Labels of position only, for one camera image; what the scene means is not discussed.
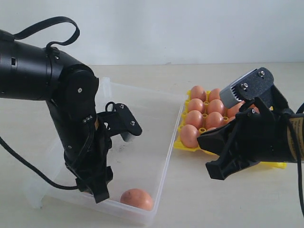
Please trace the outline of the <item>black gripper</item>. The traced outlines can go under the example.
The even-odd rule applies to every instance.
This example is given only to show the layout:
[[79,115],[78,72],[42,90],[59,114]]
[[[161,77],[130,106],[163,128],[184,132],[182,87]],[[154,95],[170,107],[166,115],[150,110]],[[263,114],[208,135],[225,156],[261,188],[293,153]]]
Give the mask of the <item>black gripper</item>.
[[197,137],[202,150],[219,156],[206,163],[211,179],[223,181],[259,162],[295,161],[289,126],[293,111],[277,87],[243,102],[235,120]]

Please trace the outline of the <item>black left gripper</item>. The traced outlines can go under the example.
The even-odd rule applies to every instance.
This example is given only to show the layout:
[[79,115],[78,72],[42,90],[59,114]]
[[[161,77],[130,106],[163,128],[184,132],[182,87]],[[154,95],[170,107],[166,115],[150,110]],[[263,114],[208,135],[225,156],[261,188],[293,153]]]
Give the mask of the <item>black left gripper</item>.
[[80,192],[92,192],[95,202],[110,197],[107,184],[113,179],[112,169],[107,166],[108,150],[112,140],[105,135],[105,126],[98,117],[88,116],[74,124],[71,137],[65,148],[65,165],[76,177]]

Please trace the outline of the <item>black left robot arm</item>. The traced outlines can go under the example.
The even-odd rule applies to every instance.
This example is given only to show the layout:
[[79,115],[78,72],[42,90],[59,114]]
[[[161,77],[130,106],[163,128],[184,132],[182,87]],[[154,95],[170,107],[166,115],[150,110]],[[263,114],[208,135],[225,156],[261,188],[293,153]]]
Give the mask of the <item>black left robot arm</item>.
[[142,134],[130,109],[111,102],[112,109],[98,113],[95,96],[99,79],[91,68],[47,44],[45,48],[21,42],[25,34],[0,33],[0,96],[7,99],[45,101],[62,146],[67,169],[75,186],[53,182],[8,144],[1,145],[13,157],[51,186],[92,194],[96,202],[109,198],[113,172],[107,165],[111,138],[124,141]]

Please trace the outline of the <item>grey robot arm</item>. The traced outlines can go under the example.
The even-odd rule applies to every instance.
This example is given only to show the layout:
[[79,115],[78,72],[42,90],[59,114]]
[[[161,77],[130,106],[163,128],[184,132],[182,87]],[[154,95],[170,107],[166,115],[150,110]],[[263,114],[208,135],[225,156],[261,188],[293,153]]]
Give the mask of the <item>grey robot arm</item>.
[[197,138],[201,149],[219,156],[206,163],[211,178],[224,180],[260,162],[303,162],[304,115],[289,108],[273,83],[237,83],[230,94],[221,94],[226,107],[245,102],[235,119]]

